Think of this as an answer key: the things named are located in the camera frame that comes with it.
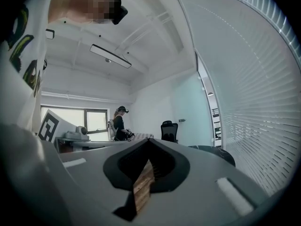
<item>window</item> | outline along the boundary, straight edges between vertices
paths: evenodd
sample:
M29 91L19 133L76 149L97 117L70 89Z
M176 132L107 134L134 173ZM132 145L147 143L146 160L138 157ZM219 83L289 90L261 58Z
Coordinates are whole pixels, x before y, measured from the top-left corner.
M41 120L48 109L75 126L85 126L91 141L109 141L107 110L41 106Z
M51 110L65 121L75 125L84 126L84 110L70 109L70 108L58 108L58 107L41 107L41 121L43 121L47 110Z

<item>office chair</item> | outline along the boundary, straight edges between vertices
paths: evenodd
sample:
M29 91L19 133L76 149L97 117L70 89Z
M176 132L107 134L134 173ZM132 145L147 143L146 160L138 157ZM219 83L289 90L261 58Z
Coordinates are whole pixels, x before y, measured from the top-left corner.
M161 125L161 139L178 143L177 138L178 124L165 121Z

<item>light fixture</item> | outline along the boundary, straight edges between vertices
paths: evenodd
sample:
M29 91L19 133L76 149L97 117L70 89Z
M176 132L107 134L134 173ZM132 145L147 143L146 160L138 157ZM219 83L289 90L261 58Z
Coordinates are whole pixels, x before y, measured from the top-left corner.
M55 37L55 31L46 29L46 38L52 40L52 39L54 39L54 37Z
M130 62L128 62L127 60L123 59L123 58L120 58L119 56L107 51L106 49L102 48L102 47L99 47L95 44L93 44L91 46L91 49L90 49L91 52L95 53L95 54L98 54L102 57L105 57L106 58L106 62L107 59L110 60L110 61L113 61L125 68L130 68L132 66L132 64Z

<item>white wall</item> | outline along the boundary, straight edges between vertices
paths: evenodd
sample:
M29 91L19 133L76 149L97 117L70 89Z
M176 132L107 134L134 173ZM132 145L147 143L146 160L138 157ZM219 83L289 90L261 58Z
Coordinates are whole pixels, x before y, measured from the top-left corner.
M48 97L42 96L41 105L50 105L58 107L74 107L74 108L86 108L86 109L106 109L108 110L108 120L112 118L115 110L123 105L126 108L129 107L127 104L114 104L114 103L102 103L95 101L84 101L84 100L75 100L67 98L57 98L57 97ZM125 128L130 128L132 130L133 125L130 119L130 114L125 114L123 116Z
M186 50L183 49L177 56L169 57L165 61L153 65L147 73L136 78L131 84L131 93L193 67L191 59L189 59Z
M48 65L42 91L61 91L82 96L95 96L120 102L129 102L130 86L57 65Z
M132 94L133 130L161 138L161 124L179 124L182 145L212 145L213 128L206 94L194 69L161 80Z

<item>window frame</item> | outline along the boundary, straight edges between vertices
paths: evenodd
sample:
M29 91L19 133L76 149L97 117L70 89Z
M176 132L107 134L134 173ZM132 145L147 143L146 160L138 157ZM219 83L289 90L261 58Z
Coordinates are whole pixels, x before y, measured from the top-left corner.
M84 111L84 126L87 128L87 113L88 112L94 112L94 113L105 113L105 119L108 123L108 110L107 109L85 109L85 108L74 108L74 107L63 107L63 106L52 106L52 105L41 105L40 110L42 110L42 107L46 108L55 108L55 109L68 109L68 110L80 110ZM103 132L109 132L109 129L106 125L106 129L104 130L93 130L88 131L87 134L97 134L97 133L103 133Z
M108 110L105 109L84 109L84 124L85 127L88 130L88 123L87 123L87 114L88 112L92 112L92 113L105 113L105 120L106 123L108 123ZM103 133L103 132L109 132L109 129L106 125L106 129L104 130L93 130L93 131L88 131L87 134L97 134L97 133Z

